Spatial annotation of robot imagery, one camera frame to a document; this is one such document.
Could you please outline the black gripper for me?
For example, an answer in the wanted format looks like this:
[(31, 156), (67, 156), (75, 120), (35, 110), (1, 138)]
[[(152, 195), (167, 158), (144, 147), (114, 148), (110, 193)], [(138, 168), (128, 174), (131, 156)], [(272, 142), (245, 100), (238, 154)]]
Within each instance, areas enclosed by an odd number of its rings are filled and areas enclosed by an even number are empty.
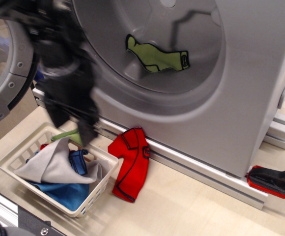
[(44, 92), (46, 110), (56, 128), (74, 117), (78, 120), (84, 146), (98, 137), (95, 129), (99, 121), (98, 109), (90, 98), (91, 85), (83, 82), (42, 81), (40, 88)]

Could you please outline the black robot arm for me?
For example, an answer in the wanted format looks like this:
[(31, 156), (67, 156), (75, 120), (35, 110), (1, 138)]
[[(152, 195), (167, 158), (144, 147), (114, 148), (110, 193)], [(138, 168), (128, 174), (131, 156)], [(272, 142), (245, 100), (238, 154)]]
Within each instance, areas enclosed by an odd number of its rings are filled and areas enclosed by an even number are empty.
[(38, 71), (43, 103), (55, 127), (75, 118), (80, 145), (97, 137), (98, 110), (90, 97), (96, 72), (82, 45), (70, 0), (0, 0), (9, 44), (0, 41), (0, 121), (19, 103)]

